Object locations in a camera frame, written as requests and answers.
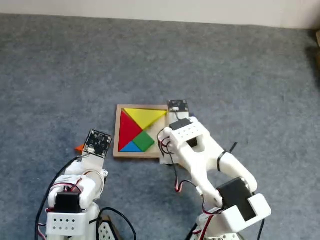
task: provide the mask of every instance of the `black strap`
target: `black strap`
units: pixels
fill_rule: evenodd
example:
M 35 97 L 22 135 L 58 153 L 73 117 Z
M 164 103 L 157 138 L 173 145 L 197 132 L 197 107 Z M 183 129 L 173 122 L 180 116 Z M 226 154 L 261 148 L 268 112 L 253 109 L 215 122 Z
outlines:
M 218 168 L 218 171 L 220 172 L 220 160 L 222 159 L 222 157 L 226 154 L 226 153 L 229 153 L 231 154 L 232 151 L 235 149 L 235 147 L 237 146 L 237 142 L 235 142 L 232 147 L 230 148 L 230 151 L 227 151 L 225 149 L 223 149 L 223 152 L 220 154 L 220 156 L 218 157 L 218 159 L 216 160 L 216 165 L 217 165 L 217 168 Z
M 216 160 L 216 164 L 217 164 L 217 168 L 218 168 L 218 171 L 220 172 L 220 160 L 221 158 L 227 153 L 226 150 L 223 150 L 223 152 L 220 154 L 220 156 L 218 157 L 218 159 Z

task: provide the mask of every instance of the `wooden frame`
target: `wooden frame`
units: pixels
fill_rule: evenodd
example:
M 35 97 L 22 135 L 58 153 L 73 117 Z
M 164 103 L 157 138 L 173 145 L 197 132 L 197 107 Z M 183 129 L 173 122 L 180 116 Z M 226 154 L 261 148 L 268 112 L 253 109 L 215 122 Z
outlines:
M 113 157 L 115 158 L 139 158 L 139 159 L 155 159 L 160 157 L 160 150 L 158 149 L 157 143 L 156 148 L 148 149 L 146 152 L 121 152 L 118 151 L 119 147 L 119 133 L 120 133 L 120 120 L 121 110 L 124 108 L 131 109 L 153 109 L 153 110 L 165 110 L 168 111 L 167 105 L 135 105 L 135 104 L 118 104 L 116 106 L 115 115 L 115 131 L 114 131 L 114 145 L 113 145 Z M 163 127 L 167 126 L 167 118 L 164 116 Z

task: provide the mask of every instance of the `gray carpet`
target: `gray carpet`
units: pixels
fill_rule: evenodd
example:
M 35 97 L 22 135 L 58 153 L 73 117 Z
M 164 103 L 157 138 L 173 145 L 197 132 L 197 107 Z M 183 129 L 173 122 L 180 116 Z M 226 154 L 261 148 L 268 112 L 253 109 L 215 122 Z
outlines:
M 261 239 L 319 239 L 320 82 L 311 36 L 259 26 L 0 15 L 0 238 L 33 239 L 51 179 L 89 129 L 114 134 L 116 104 L 187 99 L 224 148 L 239 142 L 233 154 L 272 208 Z M 115 160 L 110 150 L 105 168 L 100 206 L 123 212 L 140 240 L 185 238 L 201 199 L 187 185 L 175 193 L 171 167 Z M 211 172 L 210 180 L 218 186 L 228 178 Z M 258 229 L 243 235 L 255 240 Z

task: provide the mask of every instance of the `wooden board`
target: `wooden board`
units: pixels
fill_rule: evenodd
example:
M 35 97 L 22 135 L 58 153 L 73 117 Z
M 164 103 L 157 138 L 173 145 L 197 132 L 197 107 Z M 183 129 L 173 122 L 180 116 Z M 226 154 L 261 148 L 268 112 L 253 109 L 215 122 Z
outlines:
M 168 111 L 167 105 L 134 105 L 134 104 L 118 104 L 116 106 L 115 116 L 115 131 L 114 131 L 114 146 L 113 146 L 113 157 L 115 158 L 137 158 L 137 159 L 156 159 L 160 157 L 160 150 L 157 144 L 158 132 L 167 126 L 166 115 L 161 117 L 153 125 L 148 127 L 145 131 L 155 140 L 155 143 L 146 152 L 121 152 L 118 151 L 119 146 L 119 133 L 120 133 L 120 120 L 121 110 L 124 108 L 131 109 L 154 109 L 154 110 L 165 110 Z

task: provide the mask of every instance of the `wire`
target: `wire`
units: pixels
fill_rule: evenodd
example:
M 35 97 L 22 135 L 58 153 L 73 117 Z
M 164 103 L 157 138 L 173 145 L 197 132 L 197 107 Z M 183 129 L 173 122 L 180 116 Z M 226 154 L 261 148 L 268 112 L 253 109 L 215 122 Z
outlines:
M 69 182 L 58 182 L 58 183 L 55 183 L 52 185 L 52 187 L 55 187 L 57 185 L 69 185 L 69 186 L 72 186 L 72 188 L 70 188 L 70 191 L 73 190 L 73 188 L 76 188 L 79 190 L 80 193 L 82 193 L 81 189 L 77 186 L 78 182 L 76 184 L 73 184 L 73 183 L 69 183 Z
M 176 117 L 176 119 L 178 119 L 178 121 L 181 120 L 181 119 L 178 117 L 178 112 L 177 112 L 177 111 L 175 111 L 175 117 Z
M 204 228 L 203 228 L 203 231 L 202 231 L 202 233 L 201 233 L 201 236 L 200 236 L 199 240 L 204 240 L 204 239 L 205 239 L 205 235 L 206 235 L 207 228 L 208 228 L 208 226 L 209 226 L 209 224 L 210 224 L 210 222 L 211 222 L 211 219 L 212 219 L 213 217 L 214 217 L 213 215 L 210 215 L 210 216 L 208 217 L 208 220 L 207 220 L 206 223 L 205 223 L 205 226 L 204 226 Z
M 184 184 L 184 183 L 189 183 L 189 184 L 191 184 L 192 186 L 194 186 L 194 187 L 196 188 L 197 186 L 196 186 L 192 181 L 190 181 L 190 180 L 183 180 L 183 181 L 181 181 L 181 182 L 179 183 L 177 168 L 176 168 L 176 165 L 175 165 L 175 163 L 174 163 L 174 159 L 172 158 L 172 153 L 169 152 L 169 149 L 168 149 L 169 143 L 170 143 L 170 142 L 168 142 L 168 144 L 167 144 L 165 147 L 166 147 L 167 152 L 169 153 L 169 156 L 170 156 L 170 159 L 171 159 L 171 162 L 172 162 L 172 165 L 173 165 L 173 169 L 174 169 L 174 175 L 175 175 L 174 190 L 175 190 L 177 193 L 181 193 L 182 187 L 183 187 L 183 184 Z
M 185 240 L 190 240 L 192 235 L 194 235 L 194 231 L 197 229 L 198 225 L 195 223 L 193 227 L 191 228 L 190 232 L 186 236 Z
M 35 217 L 35 225 L 34 225 L 34 240 L 37 240 L 38 239 L 38 226 L 39 226 L 39 219 L 40 219 L 40 216 L 41 216 L 41 213 L 44 209 L 44 206 L 45 206 L 45 203 L 46 203 L 46 200 L 49 196 L 49 193 L 50 193 L 50 189 L 51 187 L 54 185 L 55 181 L 57 180 L 57 178 L 62 174 L 62 172 L 67 168 L 69 167 L 75 160 L 81 158 L 82 156 L 76 156 L 75 158 L 73 158 L 72 160 L 70 160 L 63 168 L 61 168 L 61 170 L 55 175 L 55 177 L 52 179 L 49 187 L 47 188 L 45 194 L 44 194 L 44 197 L 42 199 L 42 202 L 40 204 L 40 207 L 39 207 L 39 210 L 36 214 L 36 217 Z
M 47 240 L 46 236 L 41 232 L 39 226 L 38 226 L 38 235 L 42 238 L 42 240 Z
M 96 240 L 99 240 L 99 224 L 98 224 L 98 221 L 99 219 L 101 219 L 101 215 L 104 211 L 112 211 L 116 214 L 118 214 L 120 217 L 122 217 L 129 225 L 129 227 L 131 228 L 132 230 L 132 233 L 133 233 L 133 240 L 137 240 L 137 234 L 136 234 L 136 230 L 134 228 L 134 226 L 132 226 L 131 222 L 129 221 L 129 219 L 123 215 L 121 212 L 119 212 L 118 210 L 112 208 L 112 207 L 104 207 L 100 210 L 99 214 L 98 214 L 98 217 L 92 221 L 97 221 L 96 225 L 95 225 L 95 238 Z
M 262 234 L 262 230 L 264 229 L 264 226 L 265 226 L 265 219 L 263 219 L 262 220 L 262 222 L 261 222 L 261 226 L 260 226 L 260 230 L 259 230 L 259 233 L 258 233 L 258 238 L 257 238 L 257 240 L 260 240 L 260 238 L 261 238 L 261 234 Z
M 214 216 L 214 215 L 219 215 L 221 214 L 221 212 L 223 212 L 225 209 L 224 207 L 222 208 L 219 208 L 218 210 L 214 211 L 214 212 L 209 212 L 205 209 L 205 198 L 204 196 L 202 195 L 202 211 L 207 214 L 207 215 L 210 215 L 210 216 Z
M 78 183 L 80 183 L 80 181 L 82 181 L 82 178 L 81 178 L 81 177 L 79 178 L 78 181 L 76 181 L 75 185 L 70 189 L 70 192 L 72 192 L 75 188 L 77 188 L 78 190 L 80 190 L 79 187 L 78 187 Z

